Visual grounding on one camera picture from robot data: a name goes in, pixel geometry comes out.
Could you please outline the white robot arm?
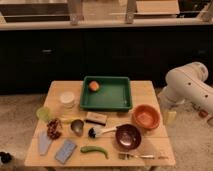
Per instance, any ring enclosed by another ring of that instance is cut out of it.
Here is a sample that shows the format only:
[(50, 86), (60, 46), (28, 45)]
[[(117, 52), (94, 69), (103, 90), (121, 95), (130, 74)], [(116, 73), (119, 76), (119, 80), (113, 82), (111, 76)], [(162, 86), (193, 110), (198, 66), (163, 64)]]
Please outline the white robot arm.
[(173, 107), (189, 100), (211, 114), (207, 123), (213, 127), (213, 87), (205, 83), (207, 78), (208, 69), (200, 62), (171, 69), (165, 76), (166, 86), (158, 94), (162, 113), (168, 114)]

